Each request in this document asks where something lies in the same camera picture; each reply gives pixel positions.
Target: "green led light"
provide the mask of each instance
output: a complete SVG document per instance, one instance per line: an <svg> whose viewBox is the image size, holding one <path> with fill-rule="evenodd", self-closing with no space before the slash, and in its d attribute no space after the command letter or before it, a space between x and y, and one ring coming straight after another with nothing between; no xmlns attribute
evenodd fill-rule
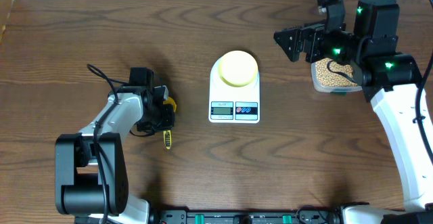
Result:
<svg viewBox="0 0 433 224"><path fill-rule="evenodd" d="M392 68L393 66L394 66L394 64L392 64L392 63L390 63L390 62L386 62L386 63L385 63L385 67L386 67L387 69Z"/></svg>
<svg viewBox="0 0 433 224"><path fill-rule="evenodd" d="M334 51L334 54L338 55L338 54L340 54L341 49L335 48L335 49L333 49L333 51Z"/></svg>

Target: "wood grain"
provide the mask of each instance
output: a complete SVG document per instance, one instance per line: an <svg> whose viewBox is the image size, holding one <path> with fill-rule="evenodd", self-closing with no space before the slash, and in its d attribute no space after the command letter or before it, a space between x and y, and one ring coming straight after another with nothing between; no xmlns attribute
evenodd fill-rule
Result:
<svg viewBox="0 0 433 224"><path fill-rule="evenodd" d="M0 43L14 0L0 0Z"/></svg>
<svg viewBox="0 0 433 224"><path fill-rule="evenodd" d="M352 30L357 0L345 2ZM424 70L430 6L398 2L398 49ZM321 18L315 0L16 0L0 46L0 223L72 221L54 206L54 143L87 125L109 90L86 63L119 79L147 66L178 103L172 150L161 135L124 144L130 192L155 206L402 208L388 140L362 93L315 91L310 65L291 63L272 40ZM210 69L234 49L259 64L257 125L207 119ZM426 90L432 108L433 87Z"/></svg>

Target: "plastic container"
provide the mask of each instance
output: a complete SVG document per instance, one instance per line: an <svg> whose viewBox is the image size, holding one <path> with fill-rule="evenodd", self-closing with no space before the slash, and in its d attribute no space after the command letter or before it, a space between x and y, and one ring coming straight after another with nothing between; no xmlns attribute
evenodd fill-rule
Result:
<svg viewBox="0 0 433 224"><path fill-rule="evenodd" d="M325 93L347 93L347 92L355 92L355 91L361 91L363 88L361 86L356 87L332 87L332 86L325 86L322 85L319 80L317 79L317 73L316 73L316 63L311 64L311 77L313 78L313 84L314 88L318 92L325 92Z"/></svg>

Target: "grain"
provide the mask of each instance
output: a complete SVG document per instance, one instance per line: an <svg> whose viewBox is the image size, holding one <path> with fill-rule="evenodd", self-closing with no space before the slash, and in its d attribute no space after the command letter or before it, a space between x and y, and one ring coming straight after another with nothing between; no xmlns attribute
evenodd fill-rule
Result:
<svg viewBox="0 0 433 224"><path fill-rule="evenodd" d="M358 86L356 83L350 82L348 79L344 78L343 76L330 72L326 67L329 61L331 61L331 59L325 58L323 60L316 62L317 80L321 85L330 86L330 87ZM349 65L341 66L336 62L332 62L329 67L334 72L343 72L347 74L350 78L352 78L353 69Z"/></svg>

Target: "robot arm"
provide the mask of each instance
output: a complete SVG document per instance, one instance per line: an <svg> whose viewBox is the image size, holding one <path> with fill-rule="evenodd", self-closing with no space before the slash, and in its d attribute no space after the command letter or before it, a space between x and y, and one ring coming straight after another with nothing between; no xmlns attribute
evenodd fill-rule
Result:
<svg viewBox="0 0 433 224"><path fill-rule="evenodd" d="M371 100L390 141L392 153L400 173L404 204L407 212L425 211L433 203L433 165L427 155L415 118L414 84L394 86L393 91L379 91ZM426 94L421 97L423 120L430 147L433 148L433 126L426 105Z"/></svg>
<svg viewBox="0 0 433 224"><path fill-rule="evenodd" d="M75 215L75 223L98 221L108 203L108 221L148 223L149 204L129 194L122 143L134 125L152 135L174 126L174 108L165 104L166 86L153 87L153 72L131 68L129 82L113 91L106 107L77 134L60 135L55 144L55 205L61 214ZM108 189L107 199L101 174L78 174L78 167L97 165L93 134L97 123L97 143Z"/></svg>
<svg viewBox="0 0 433 224"><path fill-rule="evenodd" d="M292 62L304 51L310 63L331 58L340 65L352 66L353 79L362 86L366 101L371 102L390 141L408 212L392 219L384 215L398 213L370 206L345 206L337 211L340 217L336 223L408 223L407 220L425 219L427 215L430 220L433 165L429 147L424 145L414 120L415 95L423 78L410 55L396 52L396 0L359 0L353 33L345 31L343 0L318 0L318 4L319 12L326 13L326 20L276 32L275 42ZM433 126L425 93L421 97L421 114L431 149Z"/></svg>

